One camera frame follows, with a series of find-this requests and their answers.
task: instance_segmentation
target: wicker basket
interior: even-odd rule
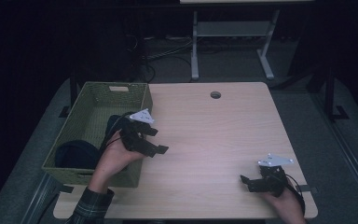
[[[99,148],[112,115],[148,108],[152,111],[150,89],[145,83],[87,82],[54,142],[42,169],[63,184],[88,185],[94,170],[55,167],[57,147],[72,140],[84,140]],[[136,188],[142,160],[134,161],[111,178],[109,186]]]

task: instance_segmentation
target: hand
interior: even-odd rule
[[[260,193],[260,195],[270,203],[277,211],[279,217],[287,224],[305,224],[301,205],[296,195],[288,188],[284,188],[280,197],[276,198],[269,192]]]
[[[112,175],[117,174],[130,162],[145,158],[142,153],[128,151],[124,147],[119,131],[113,134],[107,145],[89,182],[89,189],[94,192],[106,193]]]

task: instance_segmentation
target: flannel shirt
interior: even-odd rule
[[[115,193],[108,190],[107,194],[96,193],[86,188],[74,213],[65,224],[103,224],[104,216]]]

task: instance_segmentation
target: person's arm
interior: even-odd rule
[[[301,205],[295,194],[288,188],[284,188],[282,195],[278,198],[269,192],[260,193],[261,196],[274,207],[278,216],[286,224],[306,224]]]
[[[145,155],[139,152],[128,151],[120,139],[119,132],[116,132],[108,141],[108,147],[101,156],[74,213],[65,223],[103,223],[104,216],[115,195],[108,188],[110,177],[130,162],[144,157]]]

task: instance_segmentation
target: desk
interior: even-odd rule
[[[170,147],[144,159],[139,187],[113,188],[106,218],[271,218],[277,215],[240,175],[260,178],[257,161],[268,153],[295,160],[285,172],[306,185],[280,116],[264,83],[152,84],[155,137]],[[211,97],[218,91],[219,99]],[[54,216],[68,218],[85,186],[61,193]],[[306,217],[316,217],[304,192]]]

